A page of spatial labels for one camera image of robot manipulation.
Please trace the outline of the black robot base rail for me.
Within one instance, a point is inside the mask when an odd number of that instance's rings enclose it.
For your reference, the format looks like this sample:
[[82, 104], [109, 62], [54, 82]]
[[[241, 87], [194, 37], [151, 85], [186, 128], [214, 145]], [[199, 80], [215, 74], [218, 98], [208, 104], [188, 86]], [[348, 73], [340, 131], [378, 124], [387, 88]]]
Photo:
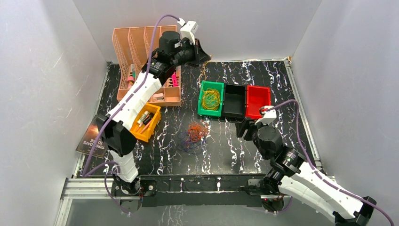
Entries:
[[263, 174], [141, 175], [128, 184], [113, 176], [111, 195], [138, 207], [243, 205], [282, 213], [293, 198], [267, 185]]

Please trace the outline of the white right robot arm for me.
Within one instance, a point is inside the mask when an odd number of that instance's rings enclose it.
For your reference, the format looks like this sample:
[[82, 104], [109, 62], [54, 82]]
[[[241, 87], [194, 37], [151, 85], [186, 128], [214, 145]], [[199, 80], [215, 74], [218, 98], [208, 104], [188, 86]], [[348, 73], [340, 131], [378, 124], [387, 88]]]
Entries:
[[246, 117], [237, 122], [236, 136], [252, 141], [271, 170], [257, 186], [271, 195], [283, 193], [323, 214], [336, 226], [366, 226], [376, 201], [369, 196], [355, 198], [335, 181], [312, 169], [305, 156], [288, 147], [281, 133], [267, 124]]

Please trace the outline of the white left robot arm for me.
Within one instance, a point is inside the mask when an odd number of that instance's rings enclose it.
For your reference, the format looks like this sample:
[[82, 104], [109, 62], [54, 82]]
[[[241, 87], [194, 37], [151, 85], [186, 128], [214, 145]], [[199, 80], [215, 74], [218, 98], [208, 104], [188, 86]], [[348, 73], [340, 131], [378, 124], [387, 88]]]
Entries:
[[154, 95], [172, 76], [176, 68], [188, 64], [198, 67], [211, 59], [201, 47], [198, 38], [183, 37], [178, 32], [166, 31], [159, 38], [159, 46], [153, 51], [133, 87], [106, 115], [99, 115], [99, 137], [110, 148], [124, 181], [122, 190], [129, 196], [140, 192], [133, 149], [136, 137], [131, 133], [136, 117]]

